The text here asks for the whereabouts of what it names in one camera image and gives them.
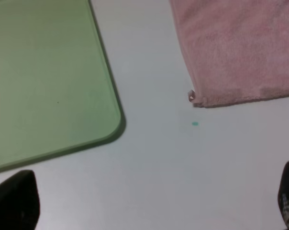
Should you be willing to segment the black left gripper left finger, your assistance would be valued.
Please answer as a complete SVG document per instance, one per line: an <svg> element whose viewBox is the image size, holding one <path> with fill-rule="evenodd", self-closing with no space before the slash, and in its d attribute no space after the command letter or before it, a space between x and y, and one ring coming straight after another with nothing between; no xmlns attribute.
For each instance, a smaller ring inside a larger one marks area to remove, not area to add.
<svg viewBox="0 0 289 230"><path fill-rule="evenodd" d="M40 216L35 174L22 170L0 184L0 230L34 230Z"/></svg>

